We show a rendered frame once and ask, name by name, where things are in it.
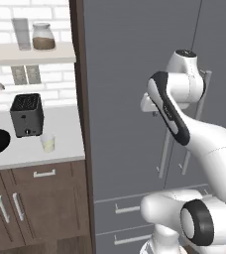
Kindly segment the tall grey box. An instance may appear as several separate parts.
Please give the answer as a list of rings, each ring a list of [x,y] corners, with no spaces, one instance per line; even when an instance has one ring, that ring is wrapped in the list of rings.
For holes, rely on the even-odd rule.
[[[21,51],[31,49],[29,24],[27,18],[13,18],[12,25],[16,35],[18,47]]]

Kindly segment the dark grey toaster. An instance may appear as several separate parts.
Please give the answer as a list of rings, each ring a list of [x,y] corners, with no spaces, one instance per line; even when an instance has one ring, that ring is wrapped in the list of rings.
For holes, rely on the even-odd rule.
[[[45,116],[38,93],[17,94],[10,115],[17,138],[43,134]]]

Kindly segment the glass jar with brown contents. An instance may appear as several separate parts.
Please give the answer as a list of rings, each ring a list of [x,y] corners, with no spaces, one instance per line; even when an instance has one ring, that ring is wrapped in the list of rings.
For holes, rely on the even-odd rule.
[[[38,51],[49,51],[56,47],[55,37],[49,23],[33,24],[33,47]]]

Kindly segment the white wall shelf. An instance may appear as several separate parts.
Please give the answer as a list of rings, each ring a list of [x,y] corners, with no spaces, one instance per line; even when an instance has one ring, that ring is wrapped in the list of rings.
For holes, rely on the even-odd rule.
[[[0,44],[0,65],[67,64],[75,63],[76,56],[71,42],[56,44],[49,51],[20,51],[16,44]]]

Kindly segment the brown drawer front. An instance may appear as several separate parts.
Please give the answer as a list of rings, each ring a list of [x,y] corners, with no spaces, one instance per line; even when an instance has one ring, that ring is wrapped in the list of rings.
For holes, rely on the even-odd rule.
[[[52,169],[56,169],[56,175],[44,178],[34,178],[33,172],[44,173],[50,172]],[[28,185],[34,183],[42,183],[48,181],[63,181],[71,178],[73,176],[71,163],[54,163],[54,164],[44,164],[36,165],[32,167],[24,167],[12,169],[9,171],[11,174],[11,179],[16,185]]]

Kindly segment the glass of lemonade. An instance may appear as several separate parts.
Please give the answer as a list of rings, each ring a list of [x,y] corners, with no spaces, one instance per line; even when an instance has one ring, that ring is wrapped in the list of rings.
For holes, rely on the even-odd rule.
[[[55,149],[55,136],[53,134],[42,134],[40,139],[45,152],[49,153]]]

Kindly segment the grey wall outlet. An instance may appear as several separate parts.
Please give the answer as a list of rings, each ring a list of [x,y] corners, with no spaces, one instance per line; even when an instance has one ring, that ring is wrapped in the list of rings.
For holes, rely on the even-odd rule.
[[[40,69],[37,65],[27,65],[26,71],[27,71],[29,84],[41,83]]]
[[[14,83],[16,85],[25,85],[28,83],[25,69],[22,65],[12,66],[11,71],[12,71]]]

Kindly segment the brown fridge side panel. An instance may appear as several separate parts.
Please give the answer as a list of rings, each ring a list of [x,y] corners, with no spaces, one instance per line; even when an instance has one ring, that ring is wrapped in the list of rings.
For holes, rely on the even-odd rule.
[[[76,56],[74,69],[76,80],[77,105],[85,152],[90,240],[92,254],[96,254],[87,69],[86,69],[86,51],[85,51],[85,27],[84,27],[84,8],[83,8],[84,0],[68,0],[68,2],[70,13],[70,25],[72,32],[72,43]]]

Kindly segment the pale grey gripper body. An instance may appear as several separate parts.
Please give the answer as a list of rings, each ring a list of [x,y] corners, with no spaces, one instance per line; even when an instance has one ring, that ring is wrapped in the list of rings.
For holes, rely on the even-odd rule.
[[[145,113],[152,113],[154,116],[159,115],[158,107],[151,100],[151,98],[147,92],[144,93],[140,106],[141,106],[141,110]]]

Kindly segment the grey fridge door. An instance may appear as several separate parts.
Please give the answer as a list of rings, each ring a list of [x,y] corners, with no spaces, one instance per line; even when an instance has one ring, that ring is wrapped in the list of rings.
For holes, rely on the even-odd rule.
[[[200,0],[84,0],[93,196],[106,184],[165,183],[166,124],[141,110],[149,78],[190,48]]]
[[[197,53],[199,67],[212,71],[201,120],[226,128],[226,0],[202,0],[193,51]],[[179,164],[184,163],[185,154],[185,148],[171,142],[164,189],[207,185],[202,169],[192,156],[186,174],[181,174]]]

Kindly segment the grey fridge drawer front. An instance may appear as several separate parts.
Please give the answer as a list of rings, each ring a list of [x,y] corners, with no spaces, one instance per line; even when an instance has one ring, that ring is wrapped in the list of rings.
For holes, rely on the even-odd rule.
[[[152,234],[153,231],[154,226],[150,224],[97,234],[95,237],[96,254],[139,254],[142,246],[147,240],[114,245],[114,235],[117,235],[117,238],[120,240],[141,235],[149,235]]]
[[[96,189],[94,193],[95,233],[100,234],[148,225],[140,210],[116,214],[115,203],[118,204],[119,208],[140,206],[144,196],[155,191],[161,191],[163,187],[164,184],[159,182],[125,182],[106,184],[104,187]]]

